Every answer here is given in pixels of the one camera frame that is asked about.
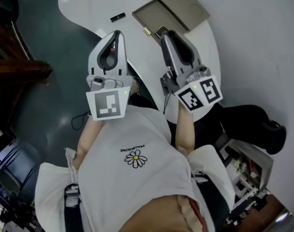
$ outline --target person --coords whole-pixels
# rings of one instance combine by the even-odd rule
[[[41,165],[35,208],[45,231],[67,231],[71,183],[79,186],[84,232],[213,232],[213,216],[232,209],[235,193],[214,147],[194,150],[193,115],[179,103],[174,148],[165,116],[138,94],[131,100],[124,118],[88,119],[77,154],[66,149],[68,168]],[[217,192],[224,202],[215,201]]]

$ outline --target daisy print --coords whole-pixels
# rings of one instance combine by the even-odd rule
[[[145,161],[147,161],[147,158],[141,156],[140,154],[140,150],[136,150],[135,152],[132,151],[126,156],[124,161],[126,161],[129,165],[132,164],[133,168],[142,167],[145,164]]]

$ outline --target cable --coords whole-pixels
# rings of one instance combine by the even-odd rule
[[[128,76],[131,76],[131,77],[133,77],[133,78],[136,78],[136,79],[139,79],[139,80],[141,80],[141,78],[139,78],[139,77],[136,77],[136,76],[133,76],[133,75],[128,75]]]
[[[165,109],[166,109],[166,107],[168,105],[168,101],[169,101],[170,97],[171,97],[171,94],[165,96],[163,114],[165,114]]]
[[[82,115],[79,115],[79,116],[76,116],[76,117],[72,118],[72,120],[71,120],[71,125],[72,125],[73,130],[75,130],[75,131],[76,131],[76,130],[79,131],[79,130],[83,127],[85,116],[86,116],[88,113],[89,113],[89,112],[86,112],[86,113],[84,113],[84,114],[82,114]],[[79,117],[83,117],[83,120],[82,120],[82,122],[81,122],[81,126],[80,126],[79,128],[74,128],[74,126],[73,126],[73,120],[76,119],[76,118],[79,118]]]

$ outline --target black cable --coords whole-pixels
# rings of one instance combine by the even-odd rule
[[[165,114],[165,109],[168,105],[168,101],[169,101],[170,97],[171,97],[171,94],[165,96],[163,114]]]
[[[79,116],[76,116],[76,117],[72,118],[72,120],[71,120],[71,125],[72,125],[73,130],[75,130],[75,131],[76,131],[76,130],[79,131],[79,130],[83,127],[85,116],[86,116],[88,113],[89,113],[89,112],[86,112],[86,113],[84,113],[84,114],[82,114],[82,115],[79,115]],[[79,128],[74,128],[74,126],[73,126],[73,120],[76,119],[76,118],[79,118],[79,117],[83,117],[83,120],[82,120],[82,122],[81,122],[81,126],[80,126]]]

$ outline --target wooden cabinet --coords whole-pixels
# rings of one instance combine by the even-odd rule
[[[15,26],[0,24],[0,130],[13,137],[10,124],[25,86],[45,82],[51,73],[47,62],[34,61]]]

